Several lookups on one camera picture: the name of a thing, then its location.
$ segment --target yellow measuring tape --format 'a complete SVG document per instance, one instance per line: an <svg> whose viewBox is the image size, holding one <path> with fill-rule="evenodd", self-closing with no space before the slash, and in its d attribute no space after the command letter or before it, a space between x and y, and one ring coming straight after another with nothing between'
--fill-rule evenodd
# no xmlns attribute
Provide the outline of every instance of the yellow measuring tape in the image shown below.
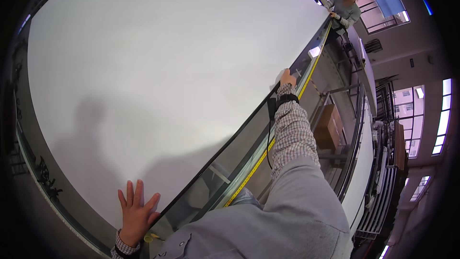
<svg viewBox="0 0 460 259"><path fill-rule="evenodd" d="M326 32L326 37L328 37L329 35L329 31L330 31L330 28L328 29L328 31ZM321 52L320 52L320 55L322 54L322 50L324 48L324 44L323 46L321 47ZM308 74L308 77L307 77L307 80L305 82L305 84L303 85L302 87L302 90L300 91L299 95L298 95L298 98L300 99L305 91L305 88L307 87L307 84L308 82L310 81L310 78L311 78L311 75L313 74L314 70L315 70L315 67L316 67L316 64L318 63L318 60L319 60L319 55L316 57L316 60L313 64L313 68L311 69L311 72L310 74ZM275 144L275 139L273 138L273 140L270 142L270 145L268 146L268 151L270 151L271 147L273 146L273 144ZM248 176L246 177L246 179L244 179L243 183L241 183L241 185L238 187L238 189L236 190L236 192L232 195L232 197L230 197L230 199L227 201L227 203L224 205L224 207L227 207L228 205L230 205L232 203L232 201L235 199L235 197L239 194L239 192L244 188L244 186L246 185L246 183L250 180L251 176L254 174L254 172L256 172L257 168L259 167L259 165L262 163L262 161L265 159L265 157L267 156L267 149L265 150L265 152L262 154L262 156L260 157L260 159L257 161L256 165L253 167L253 169L251 170L251 172L248 174Z"/></svg>

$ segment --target large white panel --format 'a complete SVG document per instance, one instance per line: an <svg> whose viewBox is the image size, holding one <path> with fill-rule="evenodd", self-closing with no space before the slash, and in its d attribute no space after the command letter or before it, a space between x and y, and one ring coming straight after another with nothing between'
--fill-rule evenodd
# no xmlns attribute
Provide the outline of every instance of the large white panel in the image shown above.
<svg viewBox="0 0 460 259"><path fill-rule="evenodd" d="M350 227L353 220L359 213L360 203L366 193L366 187L368 185L372 169L372 161L374 159L371 130L372 119L367 100L364 112L361 147L359 148L358 159L356 161L355 170L353 171L353 176L350 179L348 190L342 201L342 208L345 211Z"/></svg>
<svg viewBox="0 0 460 259"><path fill-rule="evenodd" d="M327 16L313 0L49 0L28 55L43 136L113 226L128 179L161 193L161 211Z"/></svg>

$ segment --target person's right hand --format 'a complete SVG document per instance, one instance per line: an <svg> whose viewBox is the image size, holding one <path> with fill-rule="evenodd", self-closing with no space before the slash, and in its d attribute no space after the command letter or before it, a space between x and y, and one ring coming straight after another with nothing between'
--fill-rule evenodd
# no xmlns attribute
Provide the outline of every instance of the person's right hand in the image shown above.
<svg viewBox="0 0 460 259"><path fill-rule="evenodd" d="M281 76L280 86L283 85L283 84L290 83L292 85L292 87L295 87L296 82L297 82L297 80L295 79L295 77L293 77L291 75L291 73L289 71L289 68L286 68L284 70L283 75Z"/></svg>

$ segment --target person's left hand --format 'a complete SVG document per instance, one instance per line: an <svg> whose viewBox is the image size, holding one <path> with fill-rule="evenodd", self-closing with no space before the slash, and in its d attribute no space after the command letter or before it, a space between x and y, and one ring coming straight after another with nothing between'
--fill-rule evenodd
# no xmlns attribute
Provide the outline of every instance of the person's left hand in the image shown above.
<svg viewBox="0 0 460 259"><path fill-rule="evenodd" d="M150 213L160 199L160 194L155 193L144 206L141 206L142 189L144 183L138 180L136 192L132 191L132 182L128 181L126 185L126 199L123 191L118 189L118 199L123 210L123 228L119 237L124 244L135 248L139 241L144 237L150 225L160 214L158 212Z"/></svg>

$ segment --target black cable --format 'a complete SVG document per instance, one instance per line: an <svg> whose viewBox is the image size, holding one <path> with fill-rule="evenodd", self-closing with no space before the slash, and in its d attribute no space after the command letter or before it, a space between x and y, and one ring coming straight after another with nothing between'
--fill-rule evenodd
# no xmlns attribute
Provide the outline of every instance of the black cable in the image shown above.
<svg viewBox="0 0 460 259"><path fill-rule="evenodd" d="M267 162L270 169L273 169L270 164L270 160L268 159L268 146L270 145L270 130L271 130L271 120L268 120L268 138L267 138Z"/></svg>

